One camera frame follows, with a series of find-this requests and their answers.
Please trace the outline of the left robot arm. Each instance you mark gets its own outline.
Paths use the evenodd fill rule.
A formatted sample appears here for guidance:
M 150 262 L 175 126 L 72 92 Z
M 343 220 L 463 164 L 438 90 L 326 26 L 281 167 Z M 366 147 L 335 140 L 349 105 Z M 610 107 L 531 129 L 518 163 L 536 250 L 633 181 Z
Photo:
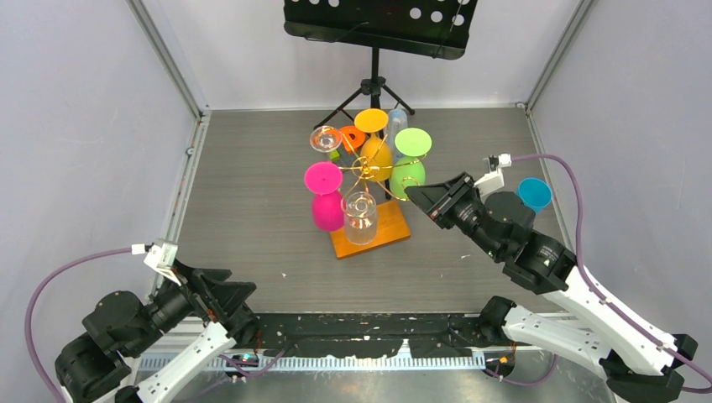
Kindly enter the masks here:
M 117 402 L 165 402 L 177 395 L 203 367 L 230 348 L 255 344 L 256 315 L 246 300 L 253 282 L 231 281 L 230 270 L 198 269 L 176 261 L 149 304 L 132 292 L 104 296 L 82 325 L 85 332 L 68 343 L 55 360 L 60 386 L 73 402 L 95 402 L 110 393 Z M 153 378 L 122 386 L 138 359 L 187 317 L 198 317 L 203 332 Z

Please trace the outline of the gold wire wine glass rack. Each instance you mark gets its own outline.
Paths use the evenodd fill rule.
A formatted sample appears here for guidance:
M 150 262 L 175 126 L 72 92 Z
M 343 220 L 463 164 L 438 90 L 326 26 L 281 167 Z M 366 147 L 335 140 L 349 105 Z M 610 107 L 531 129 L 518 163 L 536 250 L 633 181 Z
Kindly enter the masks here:
M 311 165 L 304 184 L 312 193 L 311 216 L 329 233 L 338 259 L 406 240 L 411 236 L 399 203 L 405 190 L 425 181 L 422 161 L 432 148 L 430 135 L 419 128 L 397 133 L 387 144 L 384 123 L 361 123 L 364 142 L 355 159 L 339 165 L 331 159 Z

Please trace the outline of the pink wine glass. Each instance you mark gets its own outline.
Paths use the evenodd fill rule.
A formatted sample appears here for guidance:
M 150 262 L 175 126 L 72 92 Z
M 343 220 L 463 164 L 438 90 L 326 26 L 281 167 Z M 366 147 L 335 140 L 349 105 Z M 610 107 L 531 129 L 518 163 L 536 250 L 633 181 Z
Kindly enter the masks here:
M 304 184 L 314 195 L 311 214 L 315 226 L 325 232 L 334 232 L 343 227 L 342 199 L 339 190 L 343 173 L 332 162 L 317 162 L 304 174 Z

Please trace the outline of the blue wine glass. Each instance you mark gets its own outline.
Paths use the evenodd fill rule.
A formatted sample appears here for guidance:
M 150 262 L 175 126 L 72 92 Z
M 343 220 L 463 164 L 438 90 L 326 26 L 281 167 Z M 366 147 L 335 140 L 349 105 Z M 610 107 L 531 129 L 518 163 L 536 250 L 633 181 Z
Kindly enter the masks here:
M 526 178 L 520 182 L 516 194 L 522 202 L 536 214 L 548 207 L 553 199 L 550 186 L 538 178 Z

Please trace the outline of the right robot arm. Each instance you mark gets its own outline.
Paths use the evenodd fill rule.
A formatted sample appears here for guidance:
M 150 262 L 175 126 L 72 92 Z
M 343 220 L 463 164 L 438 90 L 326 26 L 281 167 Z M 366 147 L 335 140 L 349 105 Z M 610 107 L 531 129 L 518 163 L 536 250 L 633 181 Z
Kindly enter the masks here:
M 408 198 L 440 228 L 457 228 L 503 266 L 521 288 L 580 320 L 574 328 L 550 321 L 514 301 L 493 296 L 479 314 L 480 336 L 530 344 L 574 362 L 629 402 L 671 402 L 683 391 L 679 368 L 698 347 L 686 334 L 664 332 L 610 295 L 573 252 L 536 231 L 535 212 L 510 191 L 481 196 L 471 175 L 409 186 Z

